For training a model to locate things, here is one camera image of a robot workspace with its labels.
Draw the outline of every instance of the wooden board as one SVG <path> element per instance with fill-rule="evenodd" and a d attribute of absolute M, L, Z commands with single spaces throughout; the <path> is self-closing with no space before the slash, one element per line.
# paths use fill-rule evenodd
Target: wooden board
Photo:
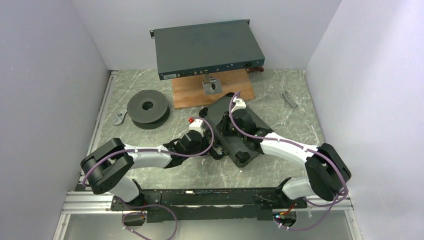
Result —
<path fill-rule="evenodd" d="M 210 73 L 221 81 L 222 93 L 205 95 L 203 75 L 186 76 L 172 79 L 172 96 L 175 109 L 209 105 L 227 93 L 241 91 L 244 100 L 255 98 L 251 81 L 245 69 Z"/>

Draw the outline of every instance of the spool center hole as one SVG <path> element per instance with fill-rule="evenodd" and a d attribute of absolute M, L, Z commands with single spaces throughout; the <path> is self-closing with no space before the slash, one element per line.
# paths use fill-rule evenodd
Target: spool center hole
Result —
<path fill-rule="evenodd" d="M 151 101 L 146 101 L 145 103 L 143 103 L 143 105 L 141 106 L 144 110 L 149 110 L 151 108 L 153 108 L 153 103 Z"/>

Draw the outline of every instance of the label sticker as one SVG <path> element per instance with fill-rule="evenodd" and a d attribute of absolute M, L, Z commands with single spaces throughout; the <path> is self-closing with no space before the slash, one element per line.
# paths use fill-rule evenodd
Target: label sticker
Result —
<path fill-rule="evenodd" d="M 176 74 L 163 75 L 163 79 L 174 79 L 176 77 L 177 77 Z"/>

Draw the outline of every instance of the marble tabletop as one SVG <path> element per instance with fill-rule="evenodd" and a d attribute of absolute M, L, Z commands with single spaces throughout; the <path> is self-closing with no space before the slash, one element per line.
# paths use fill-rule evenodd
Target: marble tabletop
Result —
<path fill-rule="evenodd" d="M 320 145 L 323 135 L 301 70 L 265 69 L 249 73 L 256 98 L 247 105 L 277 134 L 305 144 Z M 136 127 L 127 116 L 114 126 L 115 114 L 127 106 L 130 98 L 142 89 L 166 95 L 171 108 L 168 121 L 159 128 Z M 298 107 L 292 108 L 282 93 L 287 91 Z M 153 147 L 168 143 L 188 131 L 188 118 L 198 116 L 201 107 L 174 109 L 171 80 L 159 80 L 156 69 L 120 70 L 101 128 L 99 146 L 111 138 L 121 138 L 132 146 Z M 259 155 L 247 166 L 238 168 L 225 156 L 214 160 L 210 155 L 187 159 L 182 165 L 161 169 L 154 167 L 130 170 L 126 176 L 144 189 L 247 188 L 276 187 L 287 177 L 305 175 L 300 167 L 270 155 Z"/>

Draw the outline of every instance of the gray wall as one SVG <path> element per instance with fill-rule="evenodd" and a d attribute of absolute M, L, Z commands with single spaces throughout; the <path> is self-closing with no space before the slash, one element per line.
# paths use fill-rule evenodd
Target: gray wall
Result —
<path fill-rule="evenodd" d="M 154 69 L 149 30 L 250 19 L 267 68 L 305 69 L 341 0 L 71 0 L 108 69 Z"/>
<path fill-rule="evenodd" d="M 69 0 L 1 1 L 0 72 L 0 239 L 51 239 L 108 72 Z"/>
<path fill-rule="evenodd" d="M 424 236 L 424 3 L 343 0 L 308 67 L 364 239 Z"/>

